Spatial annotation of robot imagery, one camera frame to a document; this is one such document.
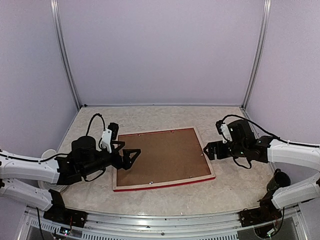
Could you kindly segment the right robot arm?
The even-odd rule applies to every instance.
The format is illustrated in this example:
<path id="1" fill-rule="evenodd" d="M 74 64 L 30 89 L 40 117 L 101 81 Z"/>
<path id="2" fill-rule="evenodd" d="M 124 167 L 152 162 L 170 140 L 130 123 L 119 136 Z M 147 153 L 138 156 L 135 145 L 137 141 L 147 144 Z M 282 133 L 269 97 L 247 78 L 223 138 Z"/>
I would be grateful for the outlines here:
<path id="1" fill-rule="evenodd" d="M 209 160 L 245 158 L 247 169 L 252 162 L 284 163 L 310 168 L 316 174 L 292 184 L 289 176 L 276 169 L 267 185 L 267 193 L 259 200 L 259 207 L 239 212 L 243 227 L 262 224 L 284 217 L 284 209 L 289 205 L 307 202 L 320 196 L 320 147 L 319 145 L 283 140 L 266 132 L 256 138 L 251 128 L 253 121 L 237 116 L 235 121 L 226 123 L 224 119 L 215 124 L 222 140 L 209 142 L 203 153 Z"/>

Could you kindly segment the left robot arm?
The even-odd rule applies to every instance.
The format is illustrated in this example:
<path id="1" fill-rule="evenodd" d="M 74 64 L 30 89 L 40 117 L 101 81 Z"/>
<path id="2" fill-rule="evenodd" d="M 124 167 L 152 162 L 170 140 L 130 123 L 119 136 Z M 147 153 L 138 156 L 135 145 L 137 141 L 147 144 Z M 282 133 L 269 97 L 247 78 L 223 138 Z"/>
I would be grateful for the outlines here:
<path id="1" fill-rule="evenodd" d="M 0 195 L 43 211 L 45 219 L 63 224 L 84 220 L 86 212 L 66 208 L 58 190 L 41 189 L 24 180 L 34 180 L 55 186 L 71 186 L 98 173 L 102 176 L 107 167 L 129 170 L 141 150 L 125 149 L 125 142 L 111 141 L 111 148 L 97 150 L 91 136 L 81 136 L 71 143 L 70 153 L 58 153 L 48 158 L 30 158 L 0 152 Z"/>

